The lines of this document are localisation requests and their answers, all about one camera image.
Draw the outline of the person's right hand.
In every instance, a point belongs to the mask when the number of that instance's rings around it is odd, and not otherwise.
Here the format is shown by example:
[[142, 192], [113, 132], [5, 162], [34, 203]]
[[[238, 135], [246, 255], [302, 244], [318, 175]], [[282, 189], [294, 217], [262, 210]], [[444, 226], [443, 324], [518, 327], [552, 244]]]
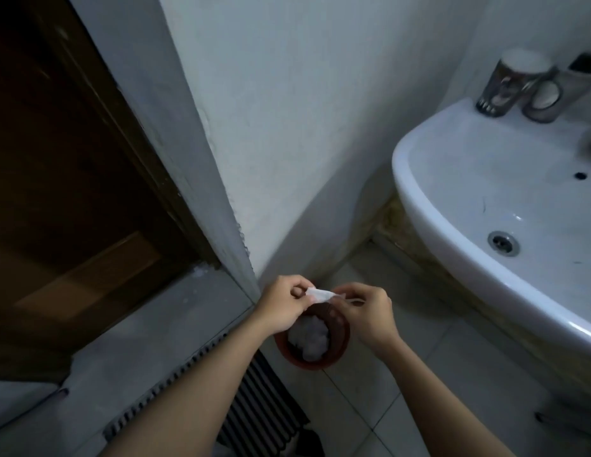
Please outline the person's right hand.
[[352, 282], [333, 292], [357, 307], [357, 323], [350, 326], [377, 356], [399, 340], [392, 300], [383, 288]]

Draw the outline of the person's left hand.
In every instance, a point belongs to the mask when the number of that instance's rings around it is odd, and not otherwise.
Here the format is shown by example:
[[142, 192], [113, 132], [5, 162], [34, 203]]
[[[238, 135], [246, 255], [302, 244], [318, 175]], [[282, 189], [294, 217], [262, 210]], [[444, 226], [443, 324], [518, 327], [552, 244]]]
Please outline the person's left hand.
[[292, 290], [307, 290], [314, 284], [300, 275], [279, 275], [262, 292], [252, 316], [266, 337], [289, 329], [305, 311], [295, 311]]

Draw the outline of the person's right forearm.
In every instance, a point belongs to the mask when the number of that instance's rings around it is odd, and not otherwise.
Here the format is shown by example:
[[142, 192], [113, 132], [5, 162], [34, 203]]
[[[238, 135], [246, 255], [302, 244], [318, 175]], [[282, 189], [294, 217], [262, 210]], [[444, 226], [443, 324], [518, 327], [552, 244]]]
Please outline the person's right forearm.
[[396, 334], [373, 345], [431, 457], [515, 457]]

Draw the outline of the person's left forearm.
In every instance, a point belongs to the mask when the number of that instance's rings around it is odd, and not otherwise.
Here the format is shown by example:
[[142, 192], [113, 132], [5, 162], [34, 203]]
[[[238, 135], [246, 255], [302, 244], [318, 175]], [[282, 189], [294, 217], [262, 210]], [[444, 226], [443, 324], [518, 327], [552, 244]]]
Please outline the person's left forearm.
[[272, 318], [254, 311], [99, 457], [209, 457], [254, 354], [273, 330]]

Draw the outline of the red-brown waste bin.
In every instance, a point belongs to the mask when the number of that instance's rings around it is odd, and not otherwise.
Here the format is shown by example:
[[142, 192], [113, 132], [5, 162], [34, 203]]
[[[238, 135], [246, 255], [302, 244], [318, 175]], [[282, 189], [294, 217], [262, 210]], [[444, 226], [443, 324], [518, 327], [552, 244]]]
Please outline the red-brown waste bin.
[[274, 335], [282, 356], [304, 370], [322, 370], [336, 363], [350, 340], [350, 325], [330, 300], [345, 299], [345, 294], [309, 288], [306, 294], [314, 304], [286, 331]]

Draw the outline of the crumpled white tissues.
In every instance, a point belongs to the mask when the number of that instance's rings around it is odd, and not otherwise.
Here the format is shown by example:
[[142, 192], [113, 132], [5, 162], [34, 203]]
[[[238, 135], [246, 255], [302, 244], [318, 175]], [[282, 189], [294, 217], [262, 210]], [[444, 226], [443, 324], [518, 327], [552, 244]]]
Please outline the crumpled white tissues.
[[320, 361], [330, 348], [328, 326], [316, 315], [298, 318], [287, 331], [287, 340], [306, 362]]

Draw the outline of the black floor grate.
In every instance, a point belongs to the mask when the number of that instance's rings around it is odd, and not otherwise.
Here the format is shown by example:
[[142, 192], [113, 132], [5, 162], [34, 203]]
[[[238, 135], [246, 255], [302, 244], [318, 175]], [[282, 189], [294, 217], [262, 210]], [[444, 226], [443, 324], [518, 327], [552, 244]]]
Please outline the black floor grate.
[[[109, 422], [102, 432], [106, 442], [116, 438], [145, 407], [184, 376], [227, 334], [227, 331], [219, 333]], [[264, 355], [257, 351], [243, 376], [217, 440], [236, 457], [279, 457], [308, 423], [303, 409]]]

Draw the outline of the metal sink drain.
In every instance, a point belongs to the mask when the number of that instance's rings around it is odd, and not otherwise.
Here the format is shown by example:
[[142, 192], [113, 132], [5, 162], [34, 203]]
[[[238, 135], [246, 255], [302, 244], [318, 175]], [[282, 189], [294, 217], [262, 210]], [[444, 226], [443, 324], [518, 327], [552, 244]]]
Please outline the metal sink drain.
[[520, 244], [516, 238], [504, 231], [492, 231], [488, 234], [487, 242], [490, 248], [508, 258], [517, 256], [520, 253]]

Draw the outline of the white ceramic sink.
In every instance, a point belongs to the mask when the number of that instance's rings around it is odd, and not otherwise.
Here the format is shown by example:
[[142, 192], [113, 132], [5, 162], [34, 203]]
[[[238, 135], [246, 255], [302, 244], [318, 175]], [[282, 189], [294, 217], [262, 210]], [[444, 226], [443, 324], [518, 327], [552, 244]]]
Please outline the white ceramic sink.
[[[444, 108], [392, 154], [398, 195], [431, 254], [485, 304], [591, 357], [591, 124]], [[494, 252], [492, 231], [520, 253]]]

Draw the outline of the brown wooden door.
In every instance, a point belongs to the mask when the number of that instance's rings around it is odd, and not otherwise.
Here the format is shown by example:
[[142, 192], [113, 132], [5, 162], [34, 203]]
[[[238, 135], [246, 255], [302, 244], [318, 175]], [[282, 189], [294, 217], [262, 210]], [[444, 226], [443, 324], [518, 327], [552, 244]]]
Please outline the brown wooden door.
[[219, 260], [69, 0], [0, 0], [0, 381]]

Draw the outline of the silver patterned cup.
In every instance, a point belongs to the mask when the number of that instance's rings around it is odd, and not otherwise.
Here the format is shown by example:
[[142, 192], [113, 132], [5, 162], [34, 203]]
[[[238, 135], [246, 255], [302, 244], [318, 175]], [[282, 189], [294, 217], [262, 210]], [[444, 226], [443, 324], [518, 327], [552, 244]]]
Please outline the silver patterned cup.
[[475, 103], [476, 110], [488, 117], [505, 116], [553, 69], [554, 62], [543, 53], [521, 47], [505, 50]]

